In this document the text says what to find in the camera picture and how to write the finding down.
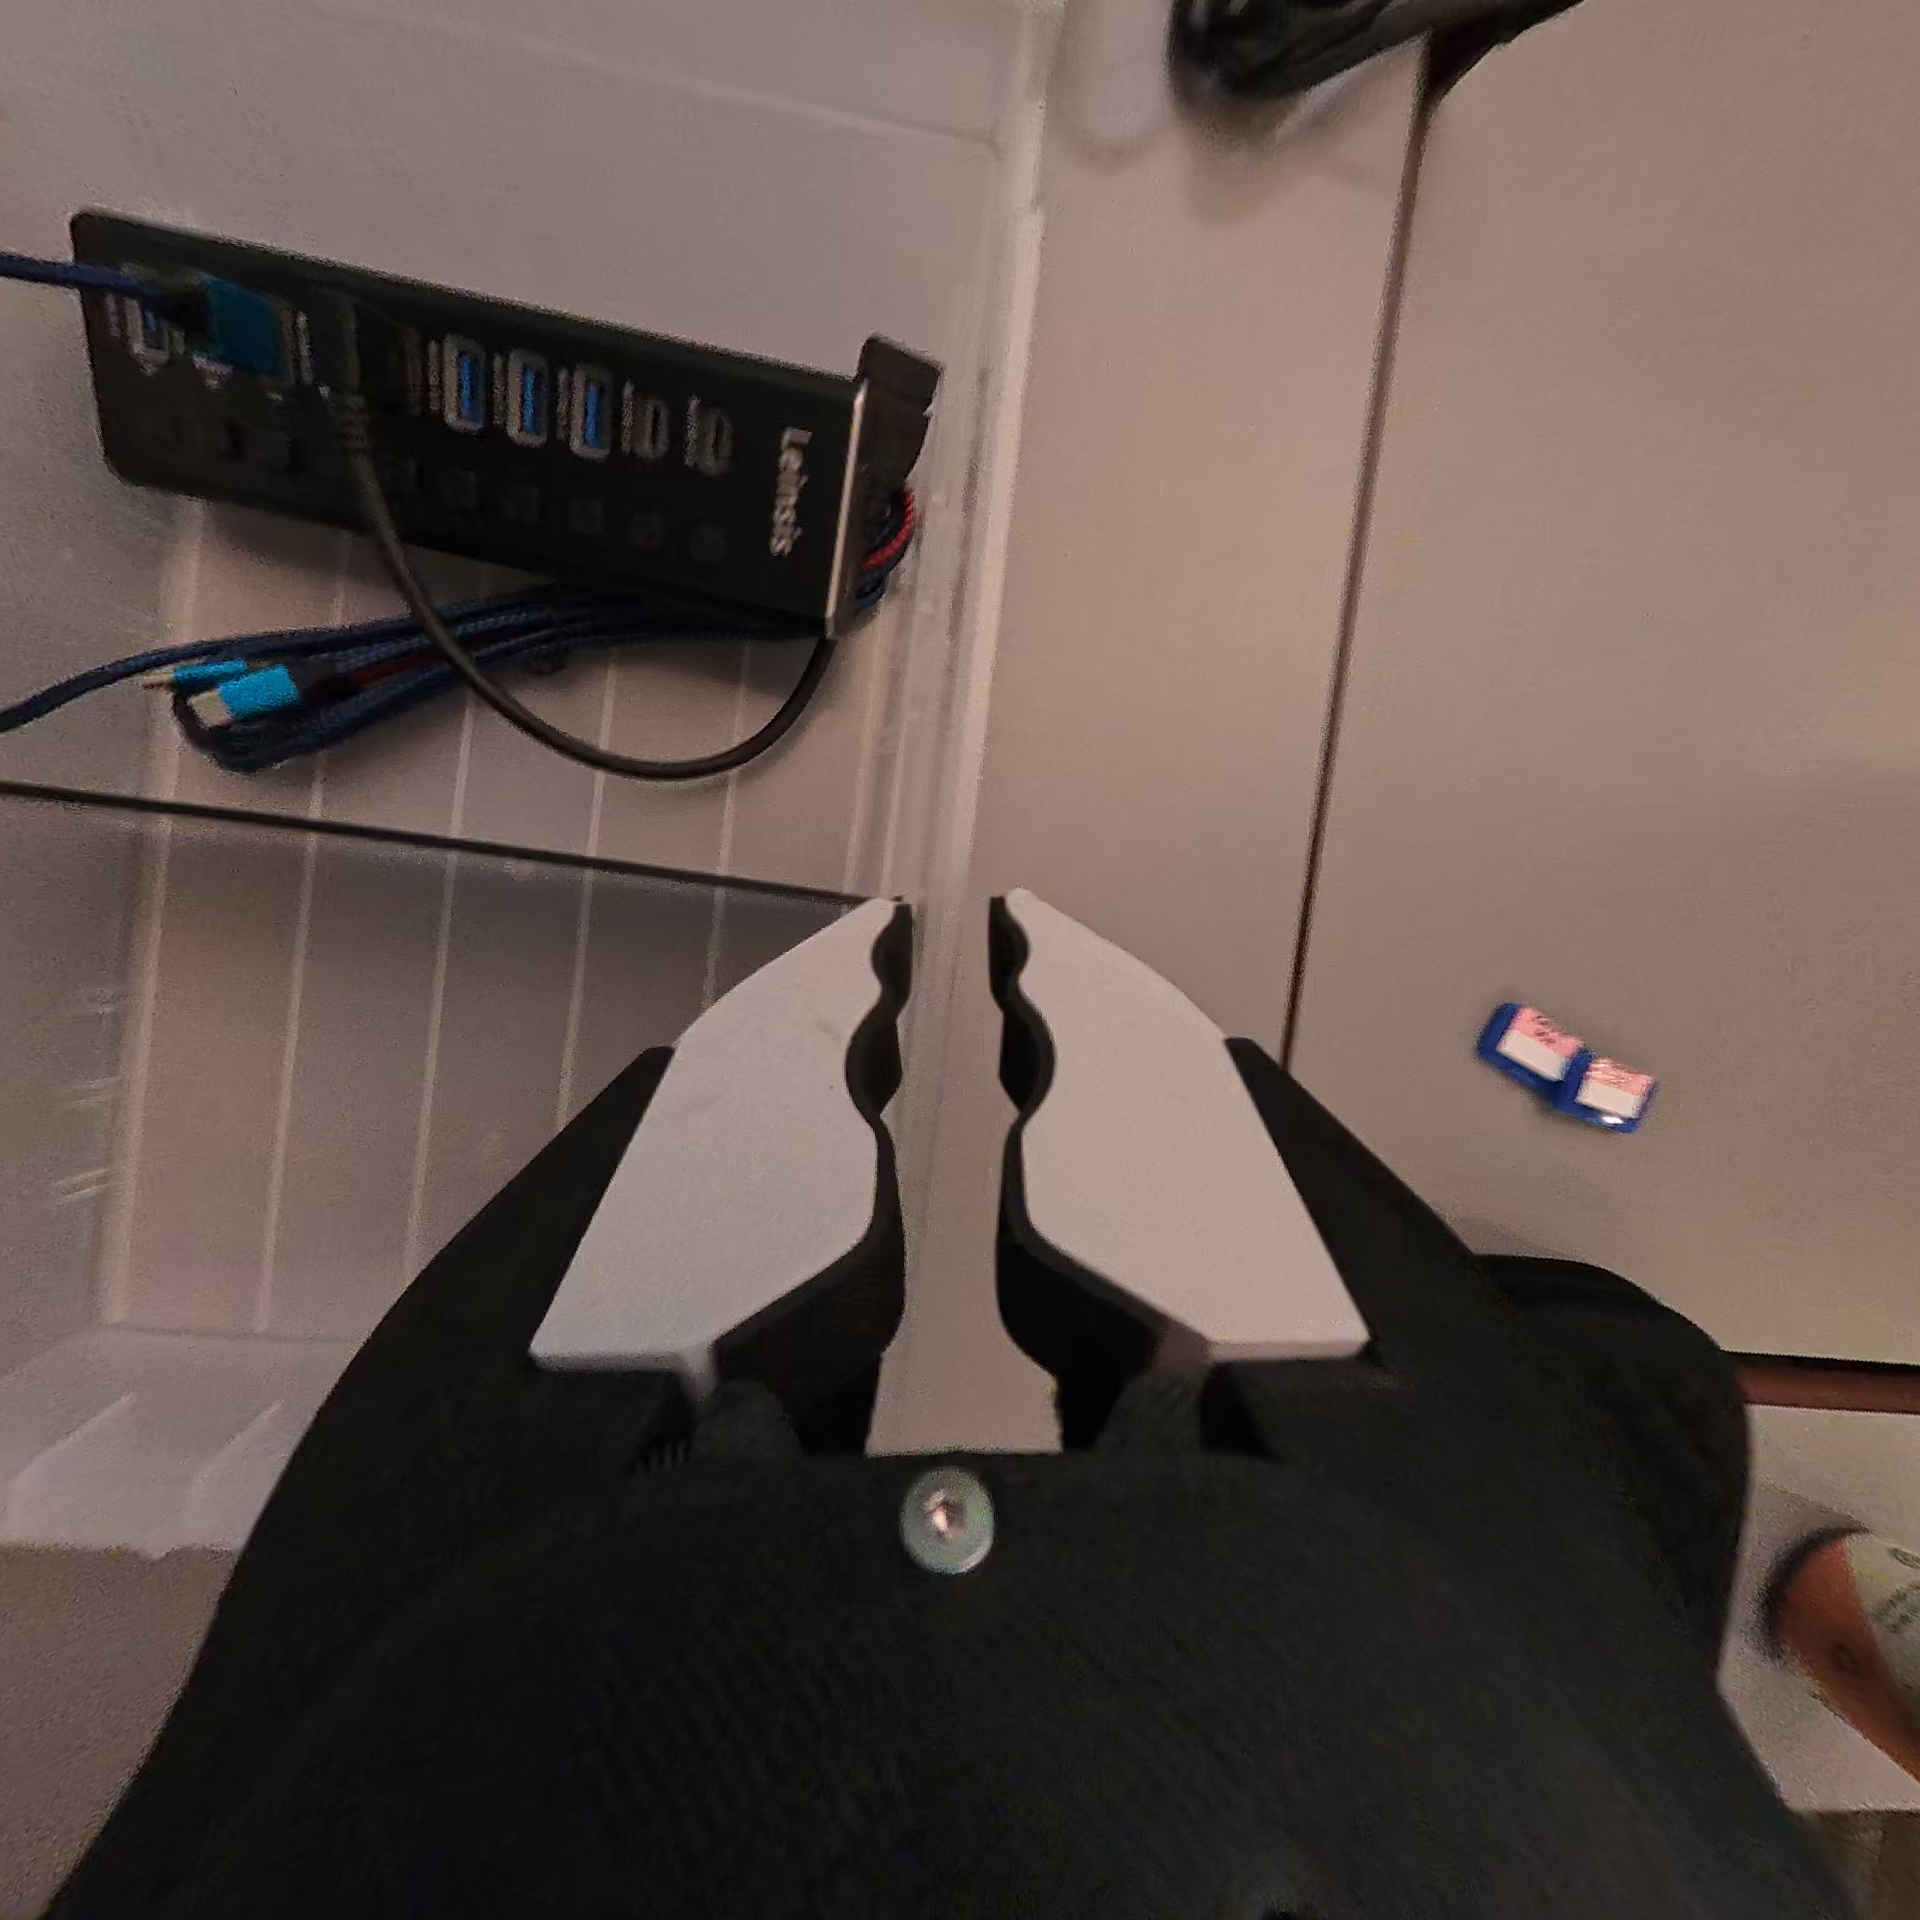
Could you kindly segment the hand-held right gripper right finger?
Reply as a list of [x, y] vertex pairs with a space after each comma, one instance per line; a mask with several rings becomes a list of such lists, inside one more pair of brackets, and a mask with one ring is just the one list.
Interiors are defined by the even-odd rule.
[[1227, 1034], [1034, 893], [996, 896], [990, 931], [1020, 1248], [1183, 1359], [1359, 1356], [1370, 1328]]

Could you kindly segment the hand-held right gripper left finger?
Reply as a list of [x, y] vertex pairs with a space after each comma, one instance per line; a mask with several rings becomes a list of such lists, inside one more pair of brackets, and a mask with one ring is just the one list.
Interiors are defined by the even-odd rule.
[[855, 1043], [869, 1023], [898, 1041], [912, 947], [910, 909], [867, 900], [691, 1023], [532, 1337], [538, 1369], [718, 1381], [855, 1255], [892, 1145]]

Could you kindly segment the clear plastic bin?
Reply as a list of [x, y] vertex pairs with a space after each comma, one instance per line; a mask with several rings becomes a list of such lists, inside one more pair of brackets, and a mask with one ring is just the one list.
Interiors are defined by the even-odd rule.
[[[450, 700], [228, 777], [130, 685], [3, 780], [921, 896], [1031, 327], [1021, 4], [3, 4], [3, 248], [77, 211], [846, 373], [923, 534], [787, 743], [639, 786]], [[3, 1545], [231, 1550], [351, 1351], [629, 1057], [839, 909], [3, 801]]]

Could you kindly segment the black usb hub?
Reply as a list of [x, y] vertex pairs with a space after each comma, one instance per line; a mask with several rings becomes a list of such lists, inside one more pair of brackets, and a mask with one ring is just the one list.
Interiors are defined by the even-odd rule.
[[804, 631], [852, 621], [941, 382], [885, 339], [834, 375], [93, 208], [67, 240], [159, 301], [83, 301], [121, 481], [363, 533], [348, 371], [409, 546]]

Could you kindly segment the blue memory card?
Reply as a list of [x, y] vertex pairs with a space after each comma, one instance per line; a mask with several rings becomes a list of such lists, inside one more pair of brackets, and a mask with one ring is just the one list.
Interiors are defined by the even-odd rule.
[[1660, 1081], [1640, 1069], [1595, 1055], [1573, 1055], [1553, 1092], [1553, 1109], [1571, 1120], [1619, 1136], [1640, 1132], [1660, 1095]]
[[1484, 1023], [1473, 1051], [1506, 1081], [1530, 1092], [1549, 1095], [1567, 1081], [1581, 1057], [1583, 1041], [1537, 1006], [1500, 1003]]

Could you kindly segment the dark bin divider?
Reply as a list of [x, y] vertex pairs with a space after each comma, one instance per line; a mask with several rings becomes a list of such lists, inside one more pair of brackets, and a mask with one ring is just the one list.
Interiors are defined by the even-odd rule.
[[494, 843], [447, 832], [384, 828], [325, 819], [294, 817], [271, 811], [235, 809], [197, 801], [166, 801], [141, 795], [114, 795], [92, 789], [44, 780], [2, 780], [3, 803], [63, 807], [88, 813], [123, 815], [130, 819], [169, 825], [200, 825], [235, 832], [269, 832], [282, 836], [311, 836], [361, 848], [391, 848], [401, 853], [437, 853], [476, 856], [496, 863], [517, 863], [554, 869], [568, 875], [596, 875], [619, 881], [648, 883], [675, 889], [703, 889], [729, 896], [785, 900], [793, 904], [831, 906], [852, 910], [866, 904], [866, 895], [842, 893], [755, 876], [722, 876], [712, 872], [669, 869], [649, 863], [608, 859], [579, 853], [559, 853], [512, 843]]

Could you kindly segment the black power adapter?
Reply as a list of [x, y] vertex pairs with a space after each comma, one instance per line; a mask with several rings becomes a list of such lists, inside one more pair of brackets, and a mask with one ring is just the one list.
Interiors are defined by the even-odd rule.
[[1467, 65], [1573, 3], [1175, 3], [1165, 55], [1207, 106], [1291, 102], [1370, 61], [1437, 37]]

